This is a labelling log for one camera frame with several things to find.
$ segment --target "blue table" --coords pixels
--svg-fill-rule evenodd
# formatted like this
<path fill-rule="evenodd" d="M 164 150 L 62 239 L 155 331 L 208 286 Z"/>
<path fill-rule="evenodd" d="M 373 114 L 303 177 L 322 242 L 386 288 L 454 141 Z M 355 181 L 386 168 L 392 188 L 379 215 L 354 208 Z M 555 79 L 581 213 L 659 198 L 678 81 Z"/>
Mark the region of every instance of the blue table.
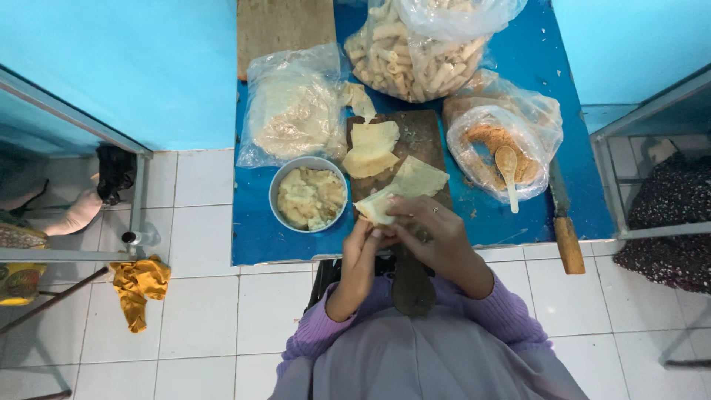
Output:
<path fill-rule="evenodd" d="M 335 6 L 336 37 L 339 43 L 358 30 L 366 19 L 365 7 Z M 605 205 L 600 176 L 582 119 L 580 102 L 570 74 L 565 49 L 549 1 L 529 0 L 509 27 L 493 36 L 490 56 L 496 72 L 522 88 L 536 90 L 558 99 L 563 117 L 564 139 L 557 153 L 577 235 L 580 238 L 611 238 L 614 229 Z M 237 133 L 242 132 L 247 86 L 239 84 Z M 442 101 L 410 104 L 367 88 L 378 112 L 401 110 L 442 111 Z M 464 184 L 462 173 L 446 151 L 440 122 L 445 162 L 454 211 L 466 224 L 472 245 L 500 246 L 555 241 L 550 193 L 520 203 L 520 212 L 498 203 L 478 188 Z M 235 145 L 235 155 L 239 144 Z M 320 233 L 297 233 L 283 227 L 272 215 L 268 201 L 269 183 L 276 167 L 235 168 L 233 205 L 232 264 L 284 260 L 310 260 L 315 256 L 340 255 L 341 241 L 353 227 L 351 207 L 335 226 Z M 476 216 L 471 217 L 476 209 Z"/>

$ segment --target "knife handle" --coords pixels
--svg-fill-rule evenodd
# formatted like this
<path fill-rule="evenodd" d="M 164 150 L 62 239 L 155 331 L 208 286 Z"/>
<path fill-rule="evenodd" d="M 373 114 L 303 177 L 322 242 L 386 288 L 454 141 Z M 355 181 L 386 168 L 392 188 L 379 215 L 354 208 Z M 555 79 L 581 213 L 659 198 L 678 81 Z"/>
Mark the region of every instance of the knife handle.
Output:
<path fill-rule="evenodd" d="M 563 260 L 563 268 L 568 275 L 585 273 L 585 264 L 582 262 L 580 243 L 575 234 L 573 221 L 569 216 L 554 218 L 555 241 L 558 242 L 558 251 Z"/>

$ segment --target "clear plastic bag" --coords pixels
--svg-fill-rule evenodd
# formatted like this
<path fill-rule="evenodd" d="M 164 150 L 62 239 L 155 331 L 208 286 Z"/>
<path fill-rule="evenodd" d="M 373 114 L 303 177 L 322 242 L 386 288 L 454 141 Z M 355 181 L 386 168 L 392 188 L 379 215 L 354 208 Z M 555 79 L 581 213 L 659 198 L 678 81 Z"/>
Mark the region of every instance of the clear plastic bag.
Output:
<path fill-rule="evenodd" d="M 346 113 L 340 96 L 348 61 L 337 43 L 256 58 L 247 76 L 238 167 L 280 167 L 306 155 L 334 161 L 345 157 Z"/>
<path fill-rule="evenodd" d="M 508 203 L 506 184 L 494 159 L 502 145 L 512 147 L 517 155 L 518 200 L 545 191 L 548 165 L 563 141 L 556 99 L 479 70 L 465 88 L 444 101 L 442 117 L 447 147 L 459 168 L 495 199 Z"/>
<path fill-rule="evenodd" d="M 473 21 L 513 18 L 525 5 L 525 0 L 423 1 L 369 0 L 368 20 L 344 45 L 355 77 L 408 102 L 455 93 L 479 66 L 491 35 L 508 23 L 472 28 Z"/>

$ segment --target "knife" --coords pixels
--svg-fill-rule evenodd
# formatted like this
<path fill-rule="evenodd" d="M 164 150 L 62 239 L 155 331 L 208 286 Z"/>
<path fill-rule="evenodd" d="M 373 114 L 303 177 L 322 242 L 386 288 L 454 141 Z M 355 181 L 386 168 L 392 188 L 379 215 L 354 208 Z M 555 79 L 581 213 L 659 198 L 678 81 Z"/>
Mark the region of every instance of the knife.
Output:
<path fill-rule="evenodd" d="M 565 273 L 581 274 L 585 273 L 585 264 L 582 261 L 580 243 L 575 234 L 573 221 L 568 216 L 570 200 L 565 190 L 563 175 L 560 173 L 560 165 L 557 157 L 550 161 L 550 182 L 548 183 L 550 194 L 553 197 L 555 213 L 553 218 L 553 228 L 555 229 L 555 241 L 558 243 L 558 251 L 563 261 Z"/>

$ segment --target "wooden board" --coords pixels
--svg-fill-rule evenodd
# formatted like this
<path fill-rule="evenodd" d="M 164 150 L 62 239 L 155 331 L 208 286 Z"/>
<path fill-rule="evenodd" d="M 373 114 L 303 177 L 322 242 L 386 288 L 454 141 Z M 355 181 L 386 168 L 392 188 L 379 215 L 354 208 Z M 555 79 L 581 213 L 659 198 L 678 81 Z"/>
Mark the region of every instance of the wooden board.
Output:
<path fill-rule="evenodd" d="M 374 177 L 363 179 L 351 178 L 351 200 L 353 200 L 353 203 L 368 197 L 372 188 L 381 190 L 390 184 L 408 155 L 447 172 L 447 167 L 444 165 L 444 153 L 442 152 L 442 141 L 439 136 L 439 125 L 437 124 L 435 111 L 420 110 L 378 114 L 370 123 L 378 124 L 385 121 L 395 121 L 400 128 L 400 139 L 392 151 L 393 154 L 400 158 L 400 161 L 392 168 L 392 171 L 386 169 Z M 346 139 L 348 140 L 349 149 L 353 147 L 351 142 L 353 124 L 362 124 L 364 122 L 363 117 L 349 117 L 346 120 Z M 435 194 L 433 199 L 451 210 L 449 183 L 444 185 L 444 188 Z"/>
<path fill-rule="evenodd" d="M 237 0 L 237 77 L 270 53 L 336 41 L 332 0 Z"/>
<path fill-rule="evenodd" d="M 411 155 L 433 167 L 446 172 L 442 141 L 439 136 L 437 114 L 433 110 L 404 111 L 392 114 L 378 114 L 371 124 L 385 121 L 395 121 L 400 128 L 400 138 L 395 144 L 393 154 L 400 161 L 392 168 L 363 179 L 351 178 L 351 200 L 353 203 L 368 197 L 370 190 L 381 190 L 392 182 L 392 178 L 400 169 L 407 156 Z M 346 139 L 348 148 L 353 147 L 351 130 L 353 124 L 364 123 L 362 117 L 350 117 L 346 120 Z M 449 182 L 433 197 L 443 206 L 452 209 Z M 353 216 L 358 218 L 358 212 L 353 207 Z M 413 233 L 420 240 L 427 237 L 427 232 L 422 226 L 413 226 Z M 403 315 L 410 317 L 424 317 L 437 302 L 437 294 L 432 282 L 427 277 L 423 265 L 404 246 L 394 245 L 390 250 L 397 258 L 395 277 L 392 280 L 390 294 L 395 308 Z"/>

